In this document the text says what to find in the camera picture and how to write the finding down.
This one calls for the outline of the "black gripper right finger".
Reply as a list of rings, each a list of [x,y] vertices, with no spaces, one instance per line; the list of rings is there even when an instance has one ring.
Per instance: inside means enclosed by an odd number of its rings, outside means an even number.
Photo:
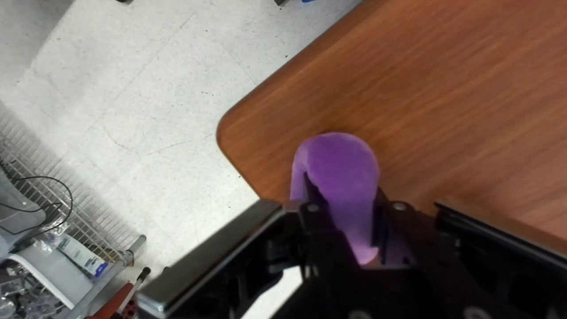
[[[373,243],[384,268],[421,275],[456,319],[567,319],[564,242],[506,217],[435,203],[426,217],[377,196]]]

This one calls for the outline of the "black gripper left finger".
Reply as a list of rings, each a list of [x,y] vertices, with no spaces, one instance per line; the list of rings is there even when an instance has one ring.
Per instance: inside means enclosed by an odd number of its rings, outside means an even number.
[[[306,235],[316,220],[327,220],[316,203],[251,205],[137,293],[137,319],[242,319],[288,268],[302,281],[270,319],[327,319],[308,258]]]

